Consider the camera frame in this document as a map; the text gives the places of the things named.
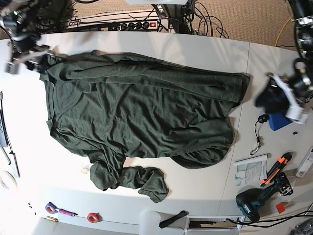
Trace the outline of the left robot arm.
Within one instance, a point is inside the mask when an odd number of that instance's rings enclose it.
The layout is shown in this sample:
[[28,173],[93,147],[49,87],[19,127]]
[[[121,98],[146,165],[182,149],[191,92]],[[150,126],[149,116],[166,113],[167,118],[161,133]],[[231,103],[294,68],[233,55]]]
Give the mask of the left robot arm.
[[305,103],[313,97],[313,2],[289,0],[294,22],[294,42],[299,57],[293,61],[294,74],[267,73],[268,84],[255,100],[266,114],[281,112],[288,120],[305,124]]

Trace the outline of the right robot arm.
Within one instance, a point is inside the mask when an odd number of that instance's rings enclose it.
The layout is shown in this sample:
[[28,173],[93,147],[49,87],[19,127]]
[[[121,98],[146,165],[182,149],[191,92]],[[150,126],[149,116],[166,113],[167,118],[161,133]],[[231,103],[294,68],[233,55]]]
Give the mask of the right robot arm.
[[51,3],[50,0],[12,0],[0,10],[0,28],[10,40],[7,73],[17,74],[20,64],[33,70],[44,56],[54,54],[50,46],[37,44],[42,34],[36,22],[38,13]]

